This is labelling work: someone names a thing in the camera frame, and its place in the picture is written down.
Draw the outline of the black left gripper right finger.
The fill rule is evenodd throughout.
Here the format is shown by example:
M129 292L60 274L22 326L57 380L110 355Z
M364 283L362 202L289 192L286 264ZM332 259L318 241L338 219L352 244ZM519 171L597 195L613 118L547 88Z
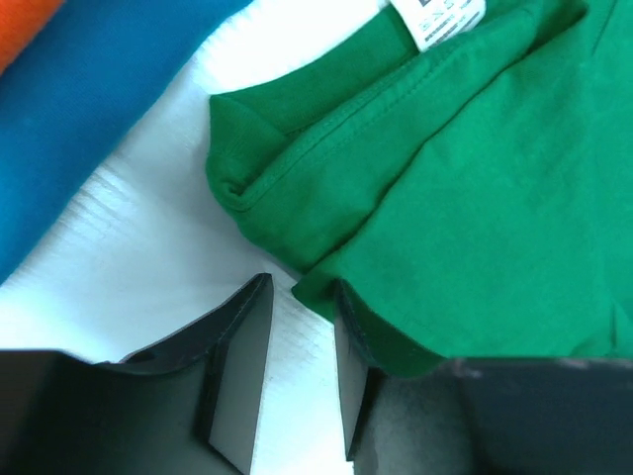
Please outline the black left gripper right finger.
M387 375L355 329L359 306L334 287L335 348L345 457L356 474L473 474L457 381L444 371Z

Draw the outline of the green t-shirt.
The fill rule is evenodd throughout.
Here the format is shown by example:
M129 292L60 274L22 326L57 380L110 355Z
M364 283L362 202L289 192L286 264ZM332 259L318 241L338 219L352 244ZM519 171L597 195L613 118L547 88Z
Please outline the green t-shirt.
M215 197L376 366L631 356L630 2L490 1L428 50L387 6L210 113Z

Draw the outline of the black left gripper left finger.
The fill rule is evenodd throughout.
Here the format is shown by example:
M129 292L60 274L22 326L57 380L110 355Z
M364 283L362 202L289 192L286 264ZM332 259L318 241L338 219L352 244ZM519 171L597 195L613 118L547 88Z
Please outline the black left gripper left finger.
M96 474L248 474L272 324L268 273L181 330L101 363Z

